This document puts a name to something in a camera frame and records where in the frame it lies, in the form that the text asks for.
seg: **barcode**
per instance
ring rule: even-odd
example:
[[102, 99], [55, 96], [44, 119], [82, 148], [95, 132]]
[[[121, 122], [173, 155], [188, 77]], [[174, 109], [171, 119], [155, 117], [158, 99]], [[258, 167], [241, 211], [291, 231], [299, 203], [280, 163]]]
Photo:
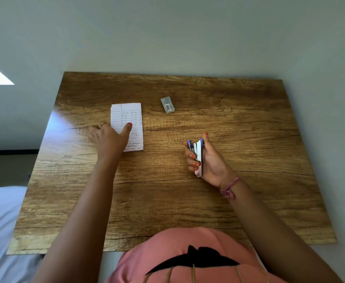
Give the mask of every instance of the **barcode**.
[[169, 112], [171, 111], [171, 107], [170, 107], [170, 104], [165, 104], [165, 108], [166, 108], [166, 111]]

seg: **forearm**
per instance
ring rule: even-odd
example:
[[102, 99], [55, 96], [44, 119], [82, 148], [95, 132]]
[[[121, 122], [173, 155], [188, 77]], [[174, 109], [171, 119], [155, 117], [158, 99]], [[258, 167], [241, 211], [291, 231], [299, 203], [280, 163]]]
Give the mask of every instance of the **forearm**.
[[231, 188], [239, 222], [268, 271], [290, 282], [341, 282], [332, 269], [243, 182]]
[[98, 161], [33, 282], [96, 282], [118, 159]]

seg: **person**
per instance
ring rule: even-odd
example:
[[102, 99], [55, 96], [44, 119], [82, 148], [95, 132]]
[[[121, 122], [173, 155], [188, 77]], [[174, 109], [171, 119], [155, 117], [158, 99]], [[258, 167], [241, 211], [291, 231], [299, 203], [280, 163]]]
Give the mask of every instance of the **person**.
[[[132, 124], [118, 134], [108, 124], [89, 128], [98, 160], [61, 232], [39, 266], [34, 283], [97, 282], [115, 171]], [[162, 231], [121, 257], [108, 282], [341, 282], [336, 273], [226, 164], [204, 133], [203, 180], [229, 198], [260, 256], [209, 228]], [[187, 148], [188, 170], [201, 164]]]

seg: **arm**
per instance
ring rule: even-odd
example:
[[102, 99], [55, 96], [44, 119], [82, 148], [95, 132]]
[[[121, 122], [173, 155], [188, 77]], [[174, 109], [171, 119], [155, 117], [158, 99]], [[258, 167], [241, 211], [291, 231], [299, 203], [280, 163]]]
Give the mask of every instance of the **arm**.
[[[237, 176], [225, 163], [209, 141], [203, 136], [203, 179], [224, 189]], [[196, 171], [200, 165], [195, 156], [186, 149], [188, 169]], [[231, 190], [235, 195], [230, 200], [239, 222], [268, 270], [290, 282], [341, 283], [336, 273], [294, 231], [273, 213], [243, 182]]]
[[109, 221], [115, 171], [132, 124], [118, 134], [108, 124], [90, 127], [98, 160], [82, 194], [40, 264], [33, 283], [97, 282]]

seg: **pink shirt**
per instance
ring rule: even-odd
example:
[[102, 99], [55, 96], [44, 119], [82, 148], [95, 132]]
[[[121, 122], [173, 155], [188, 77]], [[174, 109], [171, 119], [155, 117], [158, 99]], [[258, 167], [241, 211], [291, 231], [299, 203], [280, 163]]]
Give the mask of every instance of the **pink shirt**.
[[[176, 266], [145, 276], [161, 262], [187, 253], [189, 245], [196, 249], [202, 246], [211, 247], [220, 255], [229, 257], [240, 265], [207, 268]], [[168, 278], [171, 283], [285, 282], [268, 273], [260, 265], [252, 248], [241, 245], [225, 233], [210, 228], [171, 228], [157, 233], [124, 253], [106, 283], [159, 283], [169, 282]]]

